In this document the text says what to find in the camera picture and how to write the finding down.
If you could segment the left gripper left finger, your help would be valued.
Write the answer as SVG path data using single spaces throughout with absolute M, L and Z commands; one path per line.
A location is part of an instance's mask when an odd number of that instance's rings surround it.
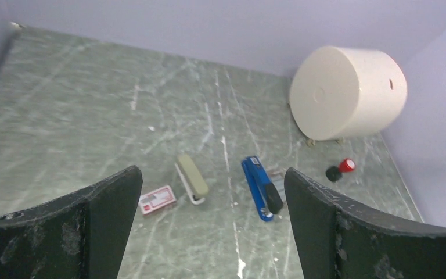
M 116 278 L 143 177 L 130 166 L 0 217 L 0 278 Z

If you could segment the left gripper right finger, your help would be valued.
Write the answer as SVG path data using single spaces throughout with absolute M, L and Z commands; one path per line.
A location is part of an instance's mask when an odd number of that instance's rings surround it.
M 305 278 L 446 278 L 446 227 L 379 211 L 294 168 L 284 188 Z

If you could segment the red white staple box sleeve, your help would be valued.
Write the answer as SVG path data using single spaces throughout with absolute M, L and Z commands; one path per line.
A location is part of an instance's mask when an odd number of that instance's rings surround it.
M 144 216 L 151 214 L 168 205 L 172 205 L 177 201 L 172 188 L 165 185 L 156 190 L 142 194 L 139 198 L 138 205 Z

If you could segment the beige white small stapler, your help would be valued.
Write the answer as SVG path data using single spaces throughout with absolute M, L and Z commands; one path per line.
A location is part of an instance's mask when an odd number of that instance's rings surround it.
M 176 170 L 193 205 L 204 203 L 209 187 L 192 158 L 187 154 L 177 156 Z

